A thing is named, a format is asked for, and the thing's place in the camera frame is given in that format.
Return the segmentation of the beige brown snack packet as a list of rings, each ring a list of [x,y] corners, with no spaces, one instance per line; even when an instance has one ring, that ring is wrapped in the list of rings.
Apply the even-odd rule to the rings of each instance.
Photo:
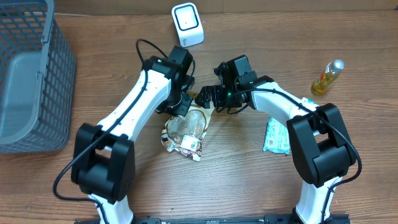
[[[198,93],[189,91],[195,99]],[[214,106],[208,109],[192,101],[186,116],[172,116],[165,123],[161,132],[161,143],[167,151],[177,151],[199,162],[203,151],[202,145],[207,134]]]

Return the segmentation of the teal snack packet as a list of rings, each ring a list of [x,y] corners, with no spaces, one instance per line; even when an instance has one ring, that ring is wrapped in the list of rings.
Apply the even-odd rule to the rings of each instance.
[[[290,154],[288,130],[273,117],[267,123],[263,151],[270,151],[276,154]]]

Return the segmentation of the teal Kleenex tissue pack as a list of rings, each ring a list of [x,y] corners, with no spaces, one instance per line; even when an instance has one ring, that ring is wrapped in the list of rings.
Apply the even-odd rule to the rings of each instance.
[[[314,106],[318,106],[318,104],[316,102],[314,102],[311,99],[306,98],[306,97],[303,97],[302,101],[305,102],[306,104],[311,104],[311,105],[314,105]]]

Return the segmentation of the silver capped amber bottle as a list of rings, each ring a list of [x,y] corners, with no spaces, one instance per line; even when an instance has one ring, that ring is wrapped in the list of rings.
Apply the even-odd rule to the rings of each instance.
[[[340,59],[330,62],[320,77],[313,81],[310,88],[311,92],[314,95],[325,94],[328,87],[339,77],[344,67],[345,63]]]

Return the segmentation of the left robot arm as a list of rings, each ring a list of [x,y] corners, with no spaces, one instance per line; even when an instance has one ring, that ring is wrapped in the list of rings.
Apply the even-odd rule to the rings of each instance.
[[[98,223],[132,223],[127,194],[135,176],[134,143],[153,112],[187,114],[193,64],[192,54],[179,46],[166,58],[152,56],[112,113],[95,126],[84,123],[78,129],[71,180],[96,205]]]

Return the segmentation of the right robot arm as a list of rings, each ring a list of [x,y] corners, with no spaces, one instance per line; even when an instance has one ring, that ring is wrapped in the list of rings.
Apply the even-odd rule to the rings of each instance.
[[[246,55],[214,69],[220,85],[204,86],[196,104],[217,112],[247,107],[269,114],[288,130],[295,168],[303,180],[300,200],[291,215],[266,215],[265,223],[349,223],[348,215],[330,213],[335,189],[361,173],[339,109],[318,106],[286,92],[270,77],[258,77]]]

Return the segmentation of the white barcode scanner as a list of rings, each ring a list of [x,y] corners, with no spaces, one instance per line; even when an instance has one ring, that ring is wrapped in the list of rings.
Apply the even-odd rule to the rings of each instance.
[[[181,47],[190,47],[204,41],[203,26],[194,3],[186,2],[174,6],[171,15]]]

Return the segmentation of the grey plastic shopping basket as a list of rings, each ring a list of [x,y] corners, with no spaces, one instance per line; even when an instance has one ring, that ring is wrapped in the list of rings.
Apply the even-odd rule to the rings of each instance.
[[[70,137],[76,59],[52,0],[1,0],[1,152],[47,152]]]

